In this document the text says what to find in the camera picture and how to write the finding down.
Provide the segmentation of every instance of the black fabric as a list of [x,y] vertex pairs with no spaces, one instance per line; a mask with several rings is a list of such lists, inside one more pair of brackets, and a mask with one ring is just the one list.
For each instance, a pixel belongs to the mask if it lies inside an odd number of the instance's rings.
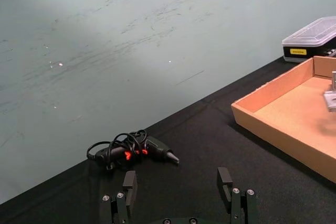
[[[235,186],[257,192],[259,223],[336,223],[336,185],[238,126],[231,112],[233,101],[293,66],[276,60],[149,127],[181,164],[145,160],[134,167],[133,223],[228,221],[216,188],[219,166],[229,169]],[[84,161],[2,204],[0,223],[98,223],[102,195],[120,189],[124,174]]]

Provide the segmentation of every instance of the open box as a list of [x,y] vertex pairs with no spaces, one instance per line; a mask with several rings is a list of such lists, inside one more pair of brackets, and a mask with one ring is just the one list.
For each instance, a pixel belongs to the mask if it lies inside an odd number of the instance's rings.
[[336,183],[336,113],[323,93],[336,58],[315,56],[234,102],[236,122]]

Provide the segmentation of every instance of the screw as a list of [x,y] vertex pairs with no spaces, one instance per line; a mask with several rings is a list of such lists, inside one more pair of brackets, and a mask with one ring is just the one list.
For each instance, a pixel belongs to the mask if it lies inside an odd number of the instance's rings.
[[108,196],[108,195],[103,196],[103,201],[108,201],[109,199],[110,199],[110,196]]
[[197,220],[196,220],[195,218],[191,218],[191,219],[189,220],[189,223],[190,223],[190,224],[197,224]]
[[251,190],[251,189],[248,189],[246,192],[247,192],[248,194],[250,194],[250,195],[253,195],[253,194],[254,194],[254,191]]

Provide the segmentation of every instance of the yellow label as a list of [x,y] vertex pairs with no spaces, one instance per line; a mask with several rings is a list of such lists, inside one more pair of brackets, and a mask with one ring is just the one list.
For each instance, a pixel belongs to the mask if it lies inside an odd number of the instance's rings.
[[307,55],[307,50],[305,50],[305,49],[291,49],[290,54],[291,55]]

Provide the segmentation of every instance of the plastic storage box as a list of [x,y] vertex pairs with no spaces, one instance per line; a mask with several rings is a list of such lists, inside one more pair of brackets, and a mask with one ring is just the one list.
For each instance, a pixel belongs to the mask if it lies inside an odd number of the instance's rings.
[[336,55],[336,16],[316,20],[282,41],[285,61]]

